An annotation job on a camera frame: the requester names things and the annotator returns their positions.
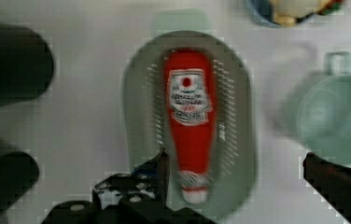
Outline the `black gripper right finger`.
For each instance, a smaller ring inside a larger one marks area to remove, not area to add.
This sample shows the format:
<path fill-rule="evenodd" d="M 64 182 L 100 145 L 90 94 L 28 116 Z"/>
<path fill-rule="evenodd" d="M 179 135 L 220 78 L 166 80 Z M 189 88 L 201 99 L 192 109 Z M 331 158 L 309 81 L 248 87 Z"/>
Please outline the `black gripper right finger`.
<path fill-rule="evenodd" d="M 303 178 L 351 224 L 351 168 L 306 154 Z"/>

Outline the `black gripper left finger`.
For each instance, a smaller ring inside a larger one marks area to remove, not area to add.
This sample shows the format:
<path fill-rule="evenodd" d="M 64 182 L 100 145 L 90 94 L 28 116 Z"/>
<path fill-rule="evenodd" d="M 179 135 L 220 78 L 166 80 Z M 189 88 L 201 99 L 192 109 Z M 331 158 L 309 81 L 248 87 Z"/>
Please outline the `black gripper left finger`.
<path fill-rule="evenodd" d="M 155 157 L 136 166 L 130 173 L 116 173 L 96 184 L 92 201 L 102 210 L 118 205 L 121 199 L 136 196 L 166 203 L 169 177 L 170 158 L 161 148 Z"/>

